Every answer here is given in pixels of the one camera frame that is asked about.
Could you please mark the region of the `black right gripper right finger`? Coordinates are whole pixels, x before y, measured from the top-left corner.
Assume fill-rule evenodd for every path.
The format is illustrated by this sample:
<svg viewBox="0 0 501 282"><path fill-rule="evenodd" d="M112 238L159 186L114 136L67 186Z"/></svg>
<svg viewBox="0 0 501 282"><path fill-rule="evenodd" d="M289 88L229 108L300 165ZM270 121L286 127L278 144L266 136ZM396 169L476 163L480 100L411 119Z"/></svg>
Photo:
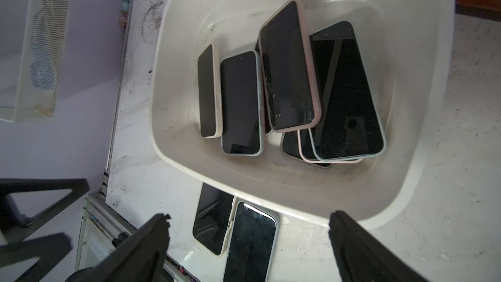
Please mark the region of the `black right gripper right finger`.
<svg viewBox="0 0 501 282"><path fill-rule="evenodd" d="M344 211L330 217L329 237L342 281L425 281Z"/></svg>

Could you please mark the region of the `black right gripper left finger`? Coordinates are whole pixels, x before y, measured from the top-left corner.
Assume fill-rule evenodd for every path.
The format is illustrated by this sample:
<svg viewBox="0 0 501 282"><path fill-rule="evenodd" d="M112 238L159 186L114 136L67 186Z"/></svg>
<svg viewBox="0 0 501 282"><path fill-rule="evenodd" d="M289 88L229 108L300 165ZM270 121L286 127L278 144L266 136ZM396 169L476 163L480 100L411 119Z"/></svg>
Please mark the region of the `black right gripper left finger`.
<svg viewBox="0 0 501 282"><path fill-rule="evenodd" d="M170 243L168 214L156 214L98 265L78 270L67 281L171 281L163 268Z"/></svg>

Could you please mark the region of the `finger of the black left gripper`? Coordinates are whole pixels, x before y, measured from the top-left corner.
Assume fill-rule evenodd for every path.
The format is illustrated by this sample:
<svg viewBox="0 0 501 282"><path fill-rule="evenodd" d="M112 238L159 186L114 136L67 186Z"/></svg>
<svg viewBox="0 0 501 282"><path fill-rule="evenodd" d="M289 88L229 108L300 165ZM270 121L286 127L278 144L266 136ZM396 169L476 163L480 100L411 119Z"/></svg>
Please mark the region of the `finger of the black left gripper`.
<svg viewBox="0 0 501 282"><path fill-rule="evenodd" d="M86 179L1 179L1 233L25 240L90 190Z"/></svg>
<svg viewBox="0 0 501 282"><path fill-rule="evenodd" d="M73 249L70 237L57 233L1 246L1 268L35 259L16 281L40 281Z"/></svg>

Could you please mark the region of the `black phone placed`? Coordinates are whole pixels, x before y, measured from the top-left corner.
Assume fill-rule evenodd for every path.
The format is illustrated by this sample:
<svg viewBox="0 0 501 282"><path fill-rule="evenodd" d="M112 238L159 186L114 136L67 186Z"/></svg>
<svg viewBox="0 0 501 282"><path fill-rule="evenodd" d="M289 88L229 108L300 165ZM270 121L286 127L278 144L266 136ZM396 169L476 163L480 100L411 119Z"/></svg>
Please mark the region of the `black phone placed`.
<svg viewBox="0 0 501 282"><path fill-rule="evenodd" d="M223 281L267 281L279 226L277 213L240 200L234 216Z"/></svg>
<svg viewBox="0 0 501 282"><path fill-rule="evenodd" d="M194 218L194 239L216 256L226 249L232 228L235 196L203 184Z"/></svg>

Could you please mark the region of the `light blue case phone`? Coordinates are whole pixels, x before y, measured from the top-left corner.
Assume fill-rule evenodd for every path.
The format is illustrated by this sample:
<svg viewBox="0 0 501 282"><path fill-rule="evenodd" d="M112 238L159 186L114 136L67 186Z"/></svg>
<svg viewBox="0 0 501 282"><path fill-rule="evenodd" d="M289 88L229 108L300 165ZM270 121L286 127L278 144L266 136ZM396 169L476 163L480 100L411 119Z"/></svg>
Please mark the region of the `light blue case phone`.
<svg viewBox="0 0 501 282"><path fill-rule="evenodd" d="M260 155L264 150L264 103L257 52L249 50L224 59L220 64L220 81L224 153Z"/></svg>

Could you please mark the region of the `pink case phone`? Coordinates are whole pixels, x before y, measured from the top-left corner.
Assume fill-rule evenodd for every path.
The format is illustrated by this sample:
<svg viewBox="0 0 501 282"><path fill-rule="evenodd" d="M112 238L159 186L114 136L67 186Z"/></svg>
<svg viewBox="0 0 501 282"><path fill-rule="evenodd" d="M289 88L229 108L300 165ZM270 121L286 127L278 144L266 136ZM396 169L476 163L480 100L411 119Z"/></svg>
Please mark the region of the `pink case phone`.
<svg viewBox="0 0 501 282"><path fill-rule="evenodd" d="M322 117L303 4L287 1L261 27L258 48L272 130L310 129Z"/></svg>

